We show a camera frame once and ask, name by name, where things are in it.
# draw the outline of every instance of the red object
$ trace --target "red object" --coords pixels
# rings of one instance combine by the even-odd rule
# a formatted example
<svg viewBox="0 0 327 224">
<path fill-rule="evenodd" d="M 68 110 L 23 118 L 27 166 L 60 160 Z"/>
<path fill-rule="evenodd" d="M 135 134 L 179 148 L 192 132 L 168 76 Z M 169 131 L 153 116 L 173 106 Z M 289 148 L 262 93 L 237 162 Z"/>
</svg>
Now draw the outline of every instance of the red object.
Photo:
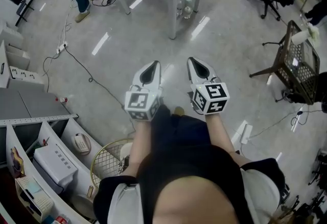
<svg viewBox="0 0 327 224">
<path fill-rule="evenodd" d="M 62 216 L 58 216 L 56 218 L 56 221 L 59 222 L 60 224 L 68 224 L 67 220 L 65 220 Z"/>
</svg>

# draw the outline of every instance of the white device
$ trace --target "white device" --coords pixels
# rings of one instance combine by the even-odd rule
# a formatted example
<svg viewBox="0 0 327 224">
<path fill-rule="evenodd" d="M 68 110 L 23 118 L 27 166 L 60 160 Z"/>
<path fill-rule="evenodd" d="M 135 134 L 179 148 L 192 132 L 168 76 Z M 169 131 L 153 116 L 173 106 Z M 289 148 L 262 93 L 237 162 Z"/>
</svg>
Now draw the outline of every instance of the white device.
<svg viewBox="0 0 327 224">
<path fill-rule="evenodd" d="M 136 72 L 125 95 L 125 110 L 134 120 L 151 121 L 157 112 L 161 96 L 161 65 L 153 61 Z"/>
<path fill-rule="evenodd" d="M 198 58 L 189 57 L 187 67 L 194 110 L 203 115 L 222 112 L 229 100 L 226 84 L 220 82 L 211 66 Z"/>
<path fill-rule="evenodd" d="M 33 165 L 57 194 L 67 188 L 77 171 L 74 164 L 57 145 L 37 148 L 33 157 Z"/>
<path fill-rule="evenodd" d="M 82 133 L 77 133 L 72 137 L 74 148 L 79 153 L 89 153 L 91 150 L 90 140 Z"/>
<path fill-rule="evenodd" d="M 247 144 L 247 142 L 249 141 L 250 135 L 251 135 L 251 131 L 252 131 L 253 126 L 250 124 L 245 125 L 242 137 L 241 137 L 241 143 L 242 144 Z"/>
</svg>

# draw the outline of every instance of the white box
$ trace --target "white box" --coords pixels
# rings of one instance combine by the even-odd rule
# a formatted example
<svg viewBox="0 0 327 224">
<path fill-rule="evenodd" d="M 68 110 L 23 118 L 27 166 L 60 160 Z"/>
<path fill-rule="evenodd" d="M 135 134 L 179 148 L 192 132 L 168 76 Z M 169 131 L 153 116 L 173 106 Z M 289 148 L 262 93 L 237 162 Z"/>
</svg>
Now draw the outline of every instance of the white box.
<svg viewBox="0 0 327 224">
<path fill-rule="evenodd" d="M 160 106 L 159 95 L 151 91 L 128 91 L 125 111 L 134 120 L 151 121 Z"/>
<path fill-rule="evenodd" d="M 55 144 L 37 148 L 34 152 L 33 165 L 57 194 L 67 188 L 77 171 L 74 164 Z"/>
<path fill-rule="evenodd" d="M 214 114 L 224 111 L 229 100 L 225 83 L 191 85 L 193 102 L 203 114 Z"/>
</svg>

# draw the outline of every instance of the white shelf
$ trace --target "white shelf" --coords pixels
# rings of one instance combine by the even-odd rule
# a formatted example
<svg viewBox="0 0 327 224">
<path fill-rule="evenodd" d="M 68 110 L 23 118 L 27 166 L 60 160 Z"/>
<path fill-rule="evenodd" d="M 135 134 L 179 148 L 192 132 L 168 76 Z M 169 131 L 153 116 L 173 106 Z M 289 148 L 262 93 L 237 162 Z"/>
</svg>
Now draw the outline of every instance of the white shelf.
<svg viewBox="0 0 327 224">
<path fill-rule="evenodd" d="M 75 150 L 72 143 L 72 136 L 77 133 L 82 133 L 89 138 L 91 142 L 91 151 L 88 155 L 81 155 L 77 150 Z M 72 151 L 72 153 L 88 168 L 91 169 L 93 158 L 96 156 L 98 151 L 102 148 L 84 129 L 74 120 L 69 119 L 65 130 L 61 136 L 62 142 L 67 146 L 67 148 Z"/>
<path fill-rule="evenodd" d="M 96 194 L 96 189 L 90 177 L 90 170 L 82 162 L 80 162 L 78 158 L 76 158 L 76 156 L 69 150 L 69 148 L 66 147 L 66 145 L 61 141 L 61 139 L 57 136 L 57 134 L 46 121 L 42 123 L 40 129 L 38 136 L 39 144 L 43 145 L 43 140 L 48 140 L 48 145 L 57 145 L 78 169 L 78 171 L 74 174 L 72 183 L 69 185 L 69 187 L 74 187 L 74 189 L 71 189 L 73 194 L 87 195 L 89 187 L 92 186 L 94 188 L 92 197 L 94 197 Z"/>
<path fill-rule="evenodd" d="M 69 114 L 69 115 L 59 115 L 59 116 L 50 116 L 50 117 L 39 117 L 39 118 L 0 120 L 0 127 L 4 127 L 7 125 L 30 125 L 30 124 L 41 123 L 43 121 L 59 121 L 59 120 L 67 120 L 70 118 L 78 118 L 78 115 Z"/>
<path fill-rule="evenodd" d="M 7 137 L 6 137 L 6 155 L 7 155 L 7 166 L 10 173 L 13 175 L 13 162 L 11 159 L 11 149 L 16 147 L 19 156 L 24 161 L 25 175 L 33 177 L 45 193 L 53 200 L 54 206 L 51 210 L 52 217 L 56 218 L 58 215 L 64 214 L 70 219 L 72 224 L 89 224 L 89 222 L 74 211 L 65 201 L 59 197 L 53 189 L 46 183 L 32 162 L 26 155 L 23 147 L 21 146 L 16 133 L 11 125 L 7 125 Z"/>
</svg>

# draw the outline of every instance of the person's arm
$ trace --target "person's arm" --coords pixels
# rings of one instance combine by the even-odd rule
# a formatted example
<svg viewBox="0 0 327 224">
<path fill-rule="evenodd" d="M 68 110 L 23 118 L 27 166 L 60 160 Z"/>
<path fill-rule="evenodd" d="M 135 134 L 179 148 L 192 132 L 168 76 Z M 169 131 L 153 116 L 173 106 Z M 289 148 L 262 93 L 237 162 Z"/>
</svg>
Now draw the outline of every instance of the person's arm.
<svg viewBox="0 0 327 224">
<path fill-rule="evenodd" d="M 205 120 L 209 130 L 210 141 L 212 145 L 218 146 L 227 151 L 240 167 L 246 163 L 251 162 L 247 158 L 235 152 L 234 146 L 225 130 L 224 124 L 221 121 L 219 114 L 206 115 Z"/>
<path fill-rule="evenodd" d="M 129 155 L 129 164 L 122 175 L 136 177 L 138 167 L 143 159 L 151 151 L 151 124 L 148 121 L 138 121 L 135 127 L 136 133 Z"/>
</svg>

